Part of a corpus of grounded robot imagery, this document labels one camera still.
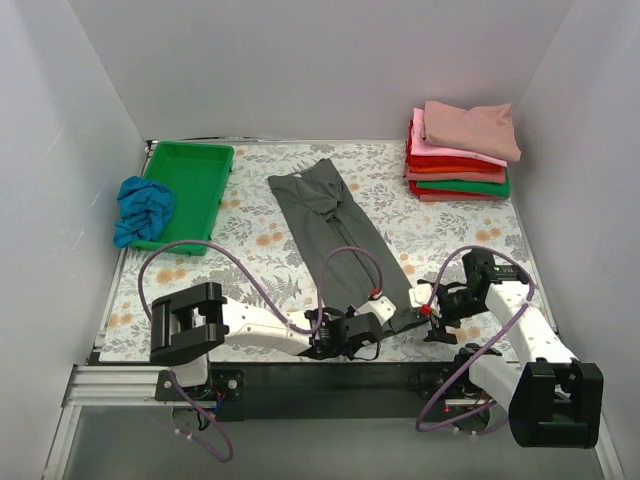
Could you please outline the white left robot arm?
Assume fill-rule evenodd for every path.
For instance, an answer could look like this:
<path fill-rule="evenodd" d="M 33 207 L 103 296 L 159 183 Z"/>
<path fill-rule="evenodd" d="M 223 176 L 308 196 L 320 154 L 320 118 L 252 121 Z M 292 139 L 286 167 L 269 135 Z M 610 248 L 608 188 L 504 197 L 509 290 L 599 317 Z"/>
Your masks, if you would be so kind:
<path fill-rule="evenodd" d="M 174 370 L 180 390 L 200 400 L 213 386 L 209 352 L 221 345 L 264 347 L 314 360 L 352 359 L 382 340 L 383 325 L 395 312 L 394 304 L 376 293 L 345 313 L 324 307 L 287 313 L 281 321 L 270 310 L 224 297 L 218 283 L 203 283 L 152 302 L 150 363 Z"/>

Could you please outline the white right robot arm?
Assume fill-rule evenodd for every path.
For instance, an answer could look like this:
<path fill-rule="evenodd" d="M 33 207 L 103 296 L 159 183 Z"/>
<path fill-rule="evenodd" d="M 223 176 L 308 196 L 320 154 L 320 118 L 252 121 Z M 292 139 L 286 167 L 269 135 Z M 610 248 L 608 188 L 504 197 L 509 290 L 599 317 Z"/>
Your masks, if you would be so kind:
<path fill-rule="evenodd" d="M 500 252 L 480 246 L 455 251 L 463 257 L 466 281 L 429 284 L 430 295 L 416 287 L 410 295 L 422 314 L 459 320 L 489 312 L 501 328 L 483 346 L 468 346 L 462 364 L 429 398 L 415 429 L 430 432 L 475 415 L 470 410 L 427 425 L 430 410 L 453 386 L 464 397 L 489 397 L 480 411 L 503 408 L 511 434 L 521 447 L 583 448 L 599 438 L 604 377 L 599 367 L 582 362 L 566 347 L 532 303 L 535 284 L 515 260 L 496 264 Z"/>

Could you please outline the dark grey t shirt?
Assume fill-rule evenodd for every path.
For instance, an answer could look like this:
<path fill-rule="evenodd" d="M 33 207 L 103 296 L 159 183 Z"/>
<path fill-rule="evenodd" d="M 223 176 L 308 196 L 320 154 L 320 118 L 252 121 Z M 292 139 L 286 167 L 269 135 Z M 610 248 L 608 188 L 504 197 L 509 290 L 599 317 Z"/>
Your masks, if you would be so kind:
<path fill-rule="evenodd" d="M 268 185 L 326 305 L 361 306 L 382 278 L 382 292 L 396 307 L 384 330 L 399 334 L 421 324 L 408 278 L 331 160 L 271 176 Z"/>

